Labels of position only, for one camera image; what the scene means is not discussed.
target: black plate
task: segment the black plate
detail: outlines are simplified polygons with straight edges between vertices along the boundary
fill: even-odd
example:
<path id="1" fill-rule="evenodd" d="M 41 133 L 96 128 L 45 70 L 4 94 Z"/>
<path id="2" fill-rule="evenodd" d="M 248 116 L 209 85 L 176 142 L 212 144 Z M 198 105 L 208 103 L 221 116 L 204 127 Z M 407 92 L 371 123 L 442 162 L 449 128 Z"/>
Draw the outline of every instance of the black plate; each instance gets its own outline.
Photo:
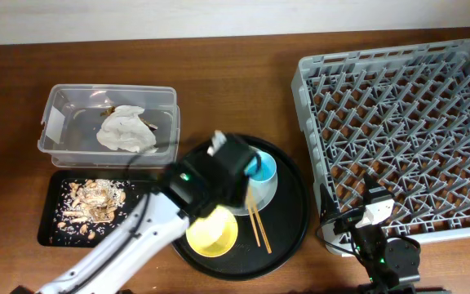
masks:
<path id="1" fill-rule="evenodd" d="M 102 227 L 103 233 L 96 234 L 92 240 L 88 240 L 87 235 L 68 234 L 63 230 L 57 229 L 57 224 L 61 221 L 60 208 L 63 207 L 63 201 L 70 193 L 69 184 L 72 182 L 84 183 L 86 180 L 104 179 L 116 180 L 123 185 L 128 185 L 130 179 L 131 186 L 125 187 L 126 200 L 122 207 L 115 212 L 113 221 L 109 224 L 91 224 L 89 229 L 96 230 Z M 148 173 L 130 173 L 124 171 L 57 171 L 50 179 L 48 186 L 47 200 L 43 208 L 41 224 L 38 231 L 38 242 L 43 246 L 55 247 L 95 247 L 97 244 L 110 234 L 113 229 L 121 224 L 126 216 L 134 209 L 144 193 L 147 193 L 153 185 L 153 178 Z M 82 224 L 73 225 L 76 230 L 81 228 Z"/>
<path id="2" fill-rule="evenodd" d="M 246 143 L 271 154 L 277 162 L 278 187 L 273 200 L 259 212 L 272 254 L 264 241 L 257 247 L 249 216 L 235 216 L 238 236 L 226 254 L 209 258 L 198 255 L 186 236 L 173 242 L 175 250 L 196 270 L 215 278 L 247 280 L 268 274 L 283 265 L 299 248 L 309 222 L 308 191 L 297 166 L 279 148 L 267 141 L 241 136 Z M 198 146 L 186 156 L 206 152 L 210 142 Z"/>

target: white napkin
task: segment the white napkin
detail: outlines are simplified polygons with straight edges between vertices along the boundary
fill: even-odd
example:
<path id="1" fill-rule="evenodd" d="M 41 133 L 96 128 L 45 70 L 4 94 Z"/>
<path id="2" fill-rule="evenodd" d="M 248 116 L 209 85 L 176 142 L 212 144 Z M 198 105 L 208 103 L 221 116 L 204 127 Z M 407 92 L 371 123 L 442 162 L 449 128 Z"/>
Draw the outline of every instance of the white napkin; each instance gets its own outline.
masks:
<path id="1" fill-rule="evenodd" d="M 120 148 L 131 152 L 147 151 L 156 142 L 155 135 L 139 118 L 139 114 L 143 112 L 144 108 L 139 106 L 116 107 L 101 125 L 97 140 L 111 150 Z"/>

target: chopsticks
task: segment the chopsticks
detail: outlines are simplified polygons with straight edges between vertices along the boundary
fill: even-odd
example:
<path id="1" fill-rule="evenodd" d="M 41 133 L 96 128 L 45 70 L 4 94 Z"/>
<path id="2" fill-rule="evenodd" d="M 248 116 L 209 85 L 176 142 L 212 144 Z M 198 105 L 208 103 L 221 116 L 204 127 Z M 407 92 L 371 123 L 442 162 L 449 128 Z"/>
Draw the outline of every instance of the chopsticks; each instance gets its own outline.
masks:
<path id="1" fill-rule="evenodd" d="M 253 195 L 251 194 L 251 187 L 249 186 L 248 186 L 248 193 L 246 196 L 246 205 L 248 206 L 248 212 L 250 213 L 251 225 L 253 226 L 253 233 L 255 233 L 255 239 L 257 240 L 257 245 L 260 247 L 259 235 L 257 234 L 255 221 L 253 220 L 253 213 L 255 214 L 257 223 L 259 224 L 260 233 L 262 234 L 262 239 L 264 240 L 264 245 L 266 246 L 266 250 L 268 251 L 268 254 L 271 254 L 271 247 L 269 246 L 268 237 L 266 236 L 266 231 L 264 231 L 264 226 L 262 225 L 262 221 L 260 220 L 259 210 L 257 209 L 257 204 L 255 203 L 255 200 L 253 199 Z"/>

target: brown wooden surface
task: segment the brown wooden surface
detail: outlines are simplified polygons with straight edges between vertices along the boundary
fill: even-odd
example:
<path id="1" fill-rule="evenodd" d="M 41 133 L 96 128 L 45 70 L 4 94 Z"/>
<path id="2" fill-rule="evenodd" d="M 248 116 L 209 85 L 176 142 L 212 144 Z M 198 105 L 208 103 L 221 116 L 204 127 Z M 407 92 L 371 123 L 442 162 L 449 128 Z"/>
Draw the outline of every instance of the brown wooden surface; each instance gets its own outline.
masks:
<path id="1" fill-rule="evenodd" d="M 86 42 L 0 46 L 0 293 L 19 284 L 38 289 L 69 269 L 87 249 L 36 241 L 55 167 L 38 151 L 42 112 L 58 83 L 170 86 L 177 90 L 180 154 L 216 130 L 261 137 L 313 175 L 290 82 L 298 60 L 322 53 L 470 38 L 470 29 L 320 33 L 248 38 Z M 327 291 L 367 283 L 352 258 L 331 255 L 313 236 L 315 207 L 302 247 L 275 272 L 247 282 L 198 273 L 171 247 L 126 285 L 149 292 Z M 470 293 L 470 239 L 423 246 L 419 287 Z"/>

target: plastic dish rack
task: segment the plastic dish rack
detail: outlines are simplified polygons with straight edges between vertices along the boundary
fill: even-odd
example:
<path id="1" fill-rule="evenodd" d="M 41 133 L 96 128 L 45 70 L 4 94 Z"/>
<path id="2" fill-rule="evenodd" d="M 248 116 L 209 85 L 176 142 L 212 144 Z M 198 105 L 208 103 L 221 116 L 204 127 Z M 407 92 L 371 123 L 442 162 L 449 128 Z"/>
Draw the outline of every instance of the plastic dish rack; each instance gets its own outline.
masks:
<path id="1" fill-rule="evenodd" d="M 470 40 L 305 57 L 291 89 L 319 214 L 320 185 L 344 212 L 367 172 L 396 195 L 386 234 L 470 237 Z"/>

